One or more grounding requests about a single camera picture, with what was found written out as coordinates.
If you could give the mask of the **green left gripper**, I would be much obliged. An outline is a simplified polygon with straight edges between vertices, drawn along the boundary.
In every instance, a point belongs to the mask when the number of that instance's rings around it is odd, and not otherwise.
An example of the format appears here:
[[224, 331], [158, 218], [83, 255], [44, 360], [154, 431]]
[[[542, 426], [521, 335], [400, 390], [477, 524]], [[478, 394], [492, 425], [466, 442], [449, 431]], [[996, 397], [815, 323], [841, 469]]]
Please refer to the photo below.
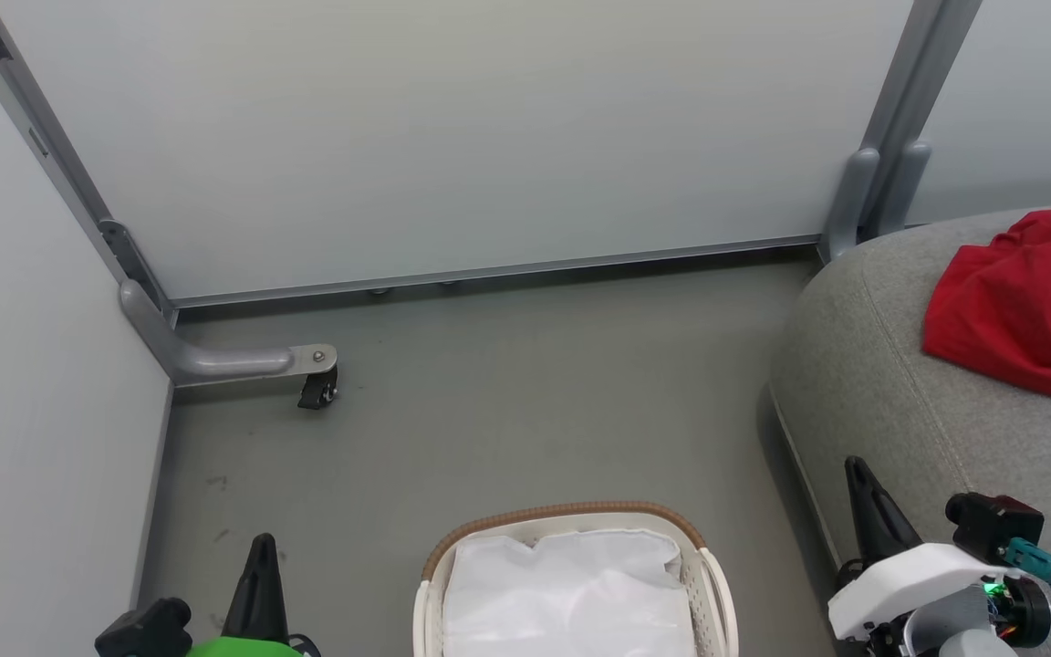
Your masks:
[[289, 637], [272, 534], [257, 534], [252, 540], [220, 635], [193, 645], [184, 657], [307, 657], [287, 643], [264, 641]]

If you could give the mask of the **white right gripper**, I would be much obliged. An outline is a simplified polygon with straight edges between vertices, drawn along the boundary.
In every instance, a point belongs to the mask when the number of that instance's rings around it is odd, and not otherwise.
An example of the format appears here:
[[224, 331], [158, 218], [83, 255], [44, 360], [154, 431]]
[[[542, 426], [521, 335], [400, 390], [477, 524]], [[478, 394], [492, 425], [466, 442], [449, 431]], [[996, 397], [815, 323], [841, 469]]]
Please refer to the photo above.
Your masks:
[[865, 640], [880, 624], [976, 586], [984, 577], [1004, 577], [1005, 566], [988, 564], [955, 545], [922, 545], [916, 528], [862, 457], [848, 457], [844, 474], [858, 563], [866, 569], [828, 603], [836, 639]]

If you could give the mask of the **red knitted garment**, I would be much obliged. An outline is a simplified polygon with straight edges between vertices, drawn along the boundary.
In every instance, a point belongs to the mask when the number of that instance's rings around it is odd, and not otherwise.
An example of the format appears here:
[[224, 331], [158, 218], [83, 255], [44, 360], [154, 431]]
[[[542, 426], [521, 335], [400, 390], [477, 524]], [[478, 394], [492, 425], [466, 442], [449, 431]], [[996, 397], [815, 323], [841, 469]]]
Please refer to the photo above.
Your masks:
[[931, 292], [923, 352], [1051, 396], [1051, 209], [961, 246]]

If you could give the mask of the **white plastic laundry basket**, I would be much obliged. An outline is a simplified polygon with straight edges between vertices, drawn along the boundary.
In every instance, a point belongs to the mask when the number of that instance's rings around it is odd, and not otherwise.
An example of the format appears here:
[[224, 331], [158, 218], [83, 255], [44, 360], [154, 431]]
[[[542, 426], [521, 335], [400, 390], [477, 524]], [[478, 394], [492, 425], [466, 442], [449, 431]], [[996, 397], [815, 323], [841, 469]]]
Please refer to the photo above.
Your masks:
[[666, 506], [634, 500], [531, 507], [452, 529], [435, 545], [423, 567], [412, 613], [412, 656], [444, 657], [444, 600], [460, 541], [510, 537], [531, 546], [542, 537], [584, 531], [648, 531], [675, 541], [681, 554], [676, 578], [685, 586], [689, 598], [695, 657], [739, 657], [731, 590], [702, 534]]

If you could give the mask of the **grey fabric sofa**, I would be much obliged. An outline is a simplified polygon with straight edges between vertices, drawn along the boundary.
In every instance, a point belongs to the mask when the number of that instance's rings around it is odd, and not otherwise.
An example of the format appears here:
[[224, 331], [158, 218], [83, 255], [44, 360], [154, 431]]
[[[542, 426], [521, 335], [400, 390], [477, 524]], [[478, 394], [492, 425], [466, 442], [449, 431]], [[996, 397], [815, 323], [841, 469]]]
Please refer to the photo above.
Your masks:
[[1051, 552], [1051, 398], [922, 352], [922, 321], [964, 245], [1011, 213], [877, 238], [802, 291], [772, 360], [770, 392], [834, 564], [858, 556], [844, 461], [860, 456], [923, 539], [950, 540], [945, 504], [1008, 494], [1046, 516]]

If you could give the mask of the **black caster wheel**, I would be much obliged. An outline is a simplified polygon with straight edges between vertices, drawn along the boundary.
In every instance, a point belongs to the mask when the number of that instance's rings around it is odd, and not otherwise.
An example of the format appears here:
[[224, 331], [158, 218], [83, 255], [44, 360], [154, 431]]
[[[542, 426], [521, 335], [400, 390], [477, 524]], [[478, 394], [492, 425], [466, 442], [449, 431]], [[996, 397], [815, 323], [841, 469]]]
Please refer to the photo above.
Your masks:
[[297, 408], [320, 411], [337, 398], [338, 367], [307, 375], [300, 392]]

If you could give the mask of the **grey metal partition foot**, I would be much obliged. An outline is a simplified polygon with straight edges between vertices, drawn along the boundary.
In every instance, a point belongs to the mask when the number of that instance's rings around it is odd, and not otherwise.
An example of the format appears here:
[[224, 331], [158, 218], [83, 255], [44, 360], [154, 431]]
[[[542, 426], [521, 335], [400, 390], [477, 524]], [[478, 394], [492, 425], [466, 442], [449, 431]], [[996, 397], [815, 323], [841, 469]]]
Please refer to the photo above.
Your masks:
[[288, 377], [334, 379], [338, 375], [338, 351], [329, 344], [255, 349], [193, 345], [176, 334], [143, 287], [130, 279], [120, 283], [120, 310], [178, 387]]

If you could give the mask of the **white cloth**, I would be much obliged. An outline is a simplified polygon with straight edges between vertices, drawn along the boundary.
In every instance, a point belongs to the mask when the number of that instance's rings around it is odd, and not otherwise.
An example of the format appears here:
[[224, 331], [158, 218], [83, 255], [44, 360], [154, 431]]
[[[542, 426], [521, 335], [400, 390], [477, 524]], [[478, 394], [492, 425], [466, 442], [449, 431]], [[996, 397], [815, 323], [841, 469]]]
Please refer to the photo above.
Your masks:
[[444, 657], [696, 657], [679, 545], [648, 531], [456, 546]]

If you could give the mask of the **grey metal partition floor rail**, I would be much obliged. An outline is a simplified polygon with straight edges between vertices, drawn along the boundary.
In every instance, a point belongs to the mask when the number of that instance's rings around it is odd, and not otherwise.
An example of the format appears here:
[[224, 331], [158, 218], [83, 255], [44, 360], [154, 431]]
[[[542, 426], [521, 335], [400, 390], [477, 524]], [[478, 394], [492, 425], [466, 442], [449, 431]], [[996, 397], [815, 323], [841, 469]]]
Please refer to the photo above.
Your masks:
[[139, 550], [137, 553], [137, 561], [135, 561], [132, 588], [130, 588], [130, 608], [138, 605], [140, 601], [143, 571], [145, 571], [147, 554], [149, 554], [151, 523], [153, 523], [154, 519], [154, 504], [157, 504], [158, 487], [161, 479], [161, 467], [164, 458], [164, 445], [167, 442], [168, 428], [170, 428], [172, 398], [174, 398], [174, 393], [176, 386], [170, 382], [170, 384], [168, 384], [166, 394], [164, 394], [164, 403], [160, 412], [160, 429], [157, 436], [157, 449], [154, 449], [153, 461], [151, 461], [149, 495], [147, 495], [145, 513], [143, 513], [143, 525], [138, 545]]
[[376, 288], [432, 286], [432, 284], [455, 283], [460, 282], [460, 280], [528, 276], [588, 269], [588, 267], [645, 265], [645, 263], [668, 261], [668, 259], [723, 256], [727, 254], [746, 253], [746, 251], [764, 251], [777, 248], [811, 246], [817, 245], [818, 242], [820, 242], [820, 237], [818, 235], [767, 238], [767, 240], [717, 243], [717, 245], [691, 246], [691, 248], [635, 251], [635, 253], [613, 256], [559, 259], [559, 261], [530, 263], [530, 265], [475, 267], [474, 269], [450, 271], [450, 273], [347, 280], [347, 282], [316, 284], [315, 286], [263, 288], [263, 290], [236, 292], [236, 294], [173, 297], [171, 302], [179, 310], [191, 310], [191, 308], [217, 308], [220, 307], [220, 305], [279, 302], [279, 300], [296, 297], [322, 297], [326, 295], [355, 294], [355, 292], [368, 292], [376, 290]]

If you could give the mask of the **grey metal partition post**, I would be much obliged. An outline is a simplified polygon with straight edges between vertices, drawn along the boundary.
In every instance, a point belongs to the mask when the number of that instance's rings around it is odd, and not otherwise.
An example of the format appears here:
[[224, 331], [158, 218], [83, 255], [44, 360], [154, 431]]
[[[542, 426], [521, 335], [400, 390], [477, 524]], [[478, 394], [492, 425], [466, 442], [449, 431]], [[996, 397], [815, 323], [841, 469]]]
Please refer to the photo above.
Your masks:
[[154, 278], [130, 230], [114, 219], [1, 16], [0, 103], [28, 142], [56, 191], [83, 225], [114, 278], [132, 279], [161, 315], [168, 323], [176, 323], [174, 304]]
[[817, 242], [829, 265], [860, 242], [904, 230], [931, 145], [922, 138], [982, 0], [913, 0], [862, 141], [844, 166]]

